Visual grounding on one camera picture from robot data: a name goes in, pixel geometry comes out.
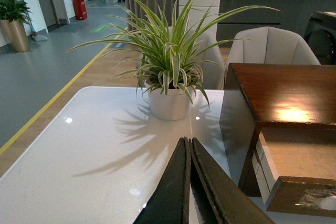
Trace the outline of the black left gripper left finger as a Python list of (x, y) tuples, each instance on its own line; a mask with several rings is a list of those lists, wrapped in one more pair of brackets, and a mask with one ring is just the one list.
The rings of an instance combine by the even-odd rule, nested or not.
[(191, 151), (180, 138), (154, 193), (134, 223), (189, 223)]

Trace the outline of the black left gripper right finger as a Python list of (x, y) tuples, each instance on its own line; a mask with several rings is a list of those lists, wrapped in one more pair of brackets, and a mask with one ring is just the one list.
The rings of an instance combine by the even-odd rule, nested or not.
[(274, 223), (230, 179), (198, 139), (191, 157), (217, 223)]

